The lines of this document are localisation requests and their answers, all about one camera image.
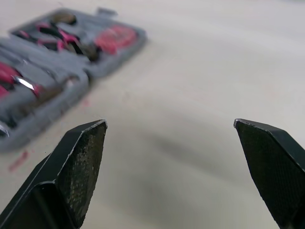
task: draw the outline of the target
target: gray tool case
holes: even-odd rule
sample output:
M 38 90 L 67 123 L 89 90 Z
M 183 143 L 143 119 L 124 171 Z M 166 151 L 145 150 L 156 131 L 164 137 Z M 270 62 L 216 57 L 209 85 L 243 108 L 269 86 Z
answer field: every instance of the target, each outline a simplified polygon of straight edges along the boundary
M 52 24 L 54 16 L 60 14 L 72 15 L 76 20 L 73 24 L 62 21 Z M 102 8 L 96 15 L 60 8 L 12 29 L 9 38 L 0 38 L 0 152 L 27 144 L 79 101 L 92 80 L 116 70 L 144 46 L 146 32 L 113 20 L 115 15 L 116 12 Z M 49 43 L 58 48 L 63 41 L 57 33 L 41 30 L 45 26 L 53 31 L 48 27 L 51 25 L 55 25 L 55 32 L 63 31 L 77 38 L 81 51 L 93 47 L 98 51 L 98 59 L 90 61 L 85 52 L 76 53 L 78 46 L 72 46 L 75 52 L 71 52 L 66 43 L 60 50 L 54 50 L 54 45 L 50 48 Z M 116 32 L 114 26 L 124 27 L 123 32 Z M 133 32 L 133 41 L 128 45 L 117 43 L 130 35 L 126 30 Z M 107 39 L 112 39 L 114 33 L 115 40 L 106 39 L 106 43 L 102 40 L 97 46 L 94 41 L 103 32 L 108 33 Z M 109 47 L 115 47 L 115 52 L 109 53 Z
M 68 34 L 78 37 L 81 43 L 86 46 L 92 45 L 93 41 L 99 34 L 103 31 L 109 30 L 109 28 L 113 26 L 123 26 L 132 29 L 136 33 L 136 39 L 128 47 L 119 49 L 116 54 L 99 52 L 98 60 L 90 61 L 84 55 L 74 54 L 68 50 L 53 51 L 43 45 L 37 45 L 18 36 L 20 31 L 23 31 L 35 39 L 52 39 L 50 35 L 39 32 L 37 25 L 50 23 L 53 16 L 60 13 L 70 13 L 75 15 L 77 22 L 73 25 L 57 23 L 57 27 Z M 106 9 L 98 9 L 96 15 L 89 15 L 76 10 L 61 8 L 49 13 L 48 15 L 36 18 L 29 23 L 12 29 L 10 31 L 10 36 L 11 38 L 16 39 L 18 43 L 26 43 L 29 46 L 36 47 L 37 51 L 47 52 L 50 57 L 64 62 L 67 66 L 79 66 L 87 73 L 90 79 L 102 78 L 119 68 L 124 61 L 136 54 L 147 41 L 146 32 L 144 30 L 115 21 L 112 19 L 112 16 L 114 15 L 116 15 L 116 12 Z
M 1 152 L 28 143 L 89 89 L 88 77 L 83 71 L 54 63 L 46 54 L 35 53 L 32 47 L 26 47 L 27 55 L 20 54 L 12 48 L 15 43 L 0 39 L 0 74 L 10 74 L 8 67 L 19 74 L 18 77 L 9 75 L 15 77 L 14 84 L 0 82 L 1 89 L 7 91 L 0 98 Z

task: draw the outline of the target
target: white table surface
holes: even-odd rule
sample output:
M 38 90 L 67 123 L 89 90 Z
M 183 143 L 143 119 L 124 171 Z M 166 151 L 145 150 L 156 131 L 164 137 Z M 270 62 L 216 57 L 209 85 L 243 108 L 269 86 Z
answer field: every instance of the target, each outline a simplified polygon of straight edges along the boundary
M 118 11 L 144 50 L 46 133 L 0 156 L 0 209 L 69 129 L 108 121 L 83 229 L 276 229 L 235 118 L 305 145 L 305 3 L 288 0 L 2 0 L 0 32 L 60 6 Z M 29 158 L 9 166 L 27 150 Z

